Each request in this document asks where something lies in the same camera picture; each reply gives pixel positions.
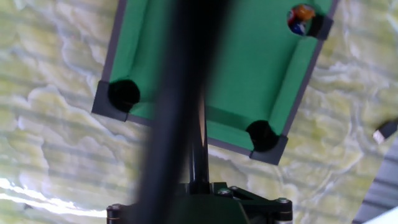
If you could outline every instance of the pool table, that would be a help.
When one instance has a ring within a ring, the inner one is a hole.
[[[170,12],[166,1],[119,0],[92,113],[150,125]],[[208,143],[277,165],[338,0],[235,1],[206,87]],[[292,8],[316,16],[305,36]]]

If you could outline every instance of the billiard ball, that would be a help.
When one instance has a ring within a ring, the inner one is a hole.
[[[296,12],[294,9],[290,10],[289,14],[287,15],[287,23],[291,24],[296,18]]]
[[[315,10],[309,5],[301,4],[295,8],[295,15],[302,21],[309,21],[315,17]]]
[[[297,35],[305,35],[305,22],[296,21],[290,25],[290,30]]]

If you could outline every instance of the screw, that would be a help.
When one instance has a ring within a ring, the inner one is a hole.
[[[230,189],[219,189],[217,191],[217,193],[220,194],[220,195],[226,195],[226,194],[230,194],[231,190]]]
[[[287,202],[289,202],[289,200],[287,198],[278,198],[276,201],[279,202],[279,203],[287,203]]]

